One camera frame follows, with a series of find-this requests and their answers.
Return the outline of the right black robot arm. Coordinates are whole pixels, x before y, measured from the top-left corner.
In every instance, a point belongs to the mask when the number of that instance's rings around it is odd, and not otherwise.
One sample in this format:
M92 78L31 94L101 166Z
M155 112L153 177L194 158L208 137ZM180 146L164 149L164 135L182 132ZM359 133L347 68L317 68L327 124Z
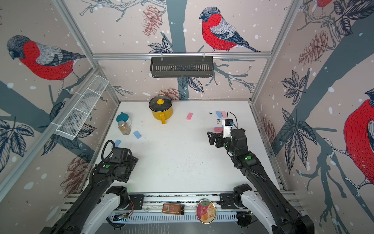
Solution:
M270 180L261 161L249 151L244 129L224 133L208 132L210 145L225 148L234 167L249 180L233 189L234 204L248 208L270 234L313 234L315 225L299 213Z

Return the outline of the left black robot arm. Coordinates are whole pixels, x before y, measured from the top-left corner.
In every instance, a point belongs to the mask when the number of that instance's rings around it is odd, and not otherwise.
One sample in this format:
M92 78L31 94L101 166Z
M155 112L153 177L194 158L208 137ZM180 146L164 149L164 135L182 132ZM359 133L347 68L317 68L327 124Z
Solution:
M110 214L116 210L130 209L136 203L128 189L114 186L115 181L128 182L138 158L131 150L113 146L107 156L101 156L89 175L89 184L72 207L52 227L44 227L43 234L94 234Z

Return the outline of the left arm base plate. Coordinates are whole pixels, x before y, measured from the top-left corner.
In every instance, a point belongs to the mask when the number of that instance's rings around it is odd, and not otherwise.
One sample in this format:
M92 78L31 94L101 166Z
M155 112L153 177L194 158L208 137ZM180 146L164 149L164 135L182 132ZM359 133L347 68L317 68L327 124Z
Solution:
M144 195L143 194L129 194L127 197L120 196L120 203L117 210L126 211L140 211L143 207Z

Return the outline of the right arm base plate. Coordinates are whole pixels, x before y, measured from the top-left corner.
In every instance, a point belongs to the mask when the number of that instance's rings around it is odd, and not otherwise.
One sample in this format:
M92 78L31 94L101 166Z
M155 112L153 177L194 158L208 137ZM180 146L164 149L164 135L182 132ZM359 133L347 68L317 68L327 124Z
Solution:
M230 193L220 194L217 204L224 210L249 210L247 207L237 204L234 195Z

